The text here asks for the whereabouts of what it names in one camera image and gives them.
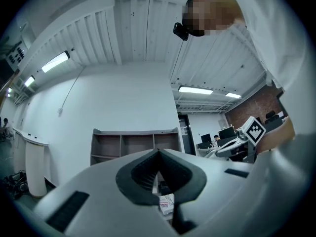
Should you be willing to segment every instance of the rectangular light fixture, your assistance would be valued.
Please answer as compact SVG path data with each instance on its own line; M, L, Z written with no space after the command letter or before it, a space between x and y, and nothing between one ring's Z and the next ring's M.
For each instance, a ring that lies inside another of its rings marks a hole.
M31 85L32 82L34 82L34 80L35 80L34 76L30 76L30 78L28 78L28 79L26 80L26 82L24 83L24 85L25 85L26 87L28 87L28 86Z
M228 93L226 94L227 97L234 97L234 98L240 98L240 95L236 95L236 94L232 94L232 93Z
M67 51L62 52L60 55L56 56L51 61L47 62L43 67L42 70L46 73L47 71L51 70L53 67L57 66L58 64L67 61L70 58L70 55Z
M180 86L179 92L188 92L188 93L198 93L198 94L210 95L210 94L212 94L213 90L199 88L199 87L192 87L192 86Z

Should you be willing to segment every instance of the brick wall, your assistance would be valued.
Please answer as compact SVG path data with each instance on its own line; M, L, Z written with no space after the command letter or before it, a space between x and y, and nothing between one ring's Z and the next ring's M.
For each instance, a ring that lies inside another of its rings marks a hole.
M250 116L260 117L261 122L266 120L266 114L275 111L276 114L282 111L277 100L277 95L282 92L274 86L264 86L256 94L248 98L242 104L225 114L229 124L235 129L241 127Z

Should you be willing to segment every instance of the forearm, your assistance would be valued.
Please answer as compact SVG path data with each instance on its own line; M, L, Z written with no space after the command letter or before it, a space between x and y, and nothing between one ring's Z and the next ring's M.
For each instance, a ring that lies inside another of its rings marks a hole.
M277 129L265 134L257 146L257 153L276 148L295 136L292 121L288 118Z

